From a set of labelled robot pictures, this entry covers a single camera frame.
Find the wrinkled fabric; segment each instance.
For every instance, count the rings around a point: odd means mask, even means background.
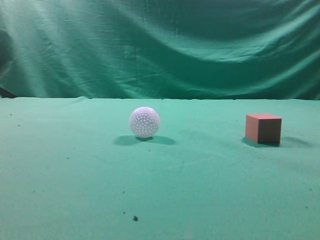
[[[0,88],[40,98],[320,99],[319,26],[318,0],[0,0]]]

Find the green tablecloth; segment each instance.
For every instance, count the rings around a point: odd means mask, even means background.
[[[162,120],[147,141],[128,124],[141,106]],[[0,109],[0,240],[320,239],[320,101],[4,98]],[[244,138],[249,113],[283,118],[280,146]]]

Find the white ball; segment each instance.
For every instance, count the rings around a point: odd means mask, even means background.
[[[140,138],[152,137],[159,130],[160,124],[158,113],[151,107],[139,107],[130,116],[130,129]]]

